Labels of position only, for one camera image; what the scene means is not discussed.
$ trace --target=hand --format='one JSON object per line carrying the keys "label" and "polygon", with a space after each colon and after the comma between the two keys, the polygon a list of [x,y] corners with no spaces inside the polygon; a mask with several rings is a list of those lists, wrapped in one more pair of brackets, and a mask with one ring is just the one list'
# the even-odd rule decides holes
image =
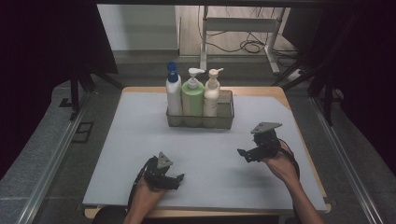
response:
{"label": "hand", "polygon": [[[291,150],[283,141],[280,141],[280,146],[293,155]],[[291,164],[290,160],[285,154],[283,154],[283,152],[279,151],[273,158],[264,158],[262,161],[265,162],[270,168],[271,172],[285,184],[299,181],[293,164]]]}
{"label": "hand", "polygon": [[124,219],[124,224],[137,224],[155,207],[166,193],[166,189],[153,191],[142,177],[137,183],[130,210]]}

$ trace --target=bottle label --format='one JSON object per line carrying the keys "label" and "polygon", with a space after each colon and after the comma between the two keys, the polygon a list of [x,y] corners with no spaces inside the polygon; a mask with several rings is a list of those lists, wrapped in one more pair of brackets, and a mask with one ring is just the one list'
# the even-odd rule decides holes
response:
{"label": "bottle label", "polygon": [[205,98],[204,105],[208,106],[211,109],[216,109],[216,107],[218,107],[218,102],[216,100],[209,100]]}

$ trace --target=blue cap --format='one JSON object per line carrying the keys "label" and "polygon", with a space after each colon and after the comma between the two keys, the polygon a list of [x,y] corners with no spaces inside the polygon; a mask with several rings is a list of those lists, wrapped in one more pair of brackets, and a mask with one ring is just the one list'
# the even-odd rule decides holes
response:
{"label": "blue cap", "polygon": [[169,82],[177,82],[178,81],[178,74],[177,74],[177,64],[174,62],[168,63],[166,65],[168,68],[168,81]]}

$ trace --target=black curtain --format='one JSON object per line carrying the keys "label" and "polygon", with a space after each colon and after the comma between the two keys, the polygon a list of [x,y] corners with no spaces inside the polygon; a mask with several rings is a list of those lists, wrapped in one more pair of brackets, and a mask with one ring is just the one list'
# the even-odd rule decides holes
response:
{"label": "black curtain", "polygon": [[0,7],[2,177],[72,72],[118,73],[95,4],[7,0]]}
{"label": "black curtain", "polygon": [[346,39],[333,68],[336,88],[345,95],[341,107],[394,174],[395,11],[394,3],[370,1]]}

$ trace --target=bottle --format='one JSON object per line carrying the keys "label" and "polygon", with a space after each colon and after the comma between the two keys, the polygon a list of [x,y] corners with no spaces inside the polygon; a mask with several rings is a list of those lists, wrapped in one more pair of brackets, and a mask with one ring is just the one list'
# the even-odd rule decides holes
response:
{"label": "bottle", "polygon": [[177,64],[170,62],[166,65],[168,79],[166,79],[166,97],[168,102],[168,124],[178,126],[182,122],[183,109],[181,106],[181,78],[177,73]]}
{"label": "bottle", "polygon": [[206,128],[214,128],[216,126],[216,117],[218,114],[218,99],[220,95],[220,84],[217,80],[219,72],[223,69],[210,69],[209,80],[205,84],[204,91],[204,111],[203,124]]}
{"label": "bottle", "polygon": [[184,116],[195,116],[200,118],[185,118],[186,124],[191,127],[199,126],[202,122],[204,105],[204,85],[195,76],[204,73],[205,70],[190,68],[191,78],[181,86],[181,102]]}

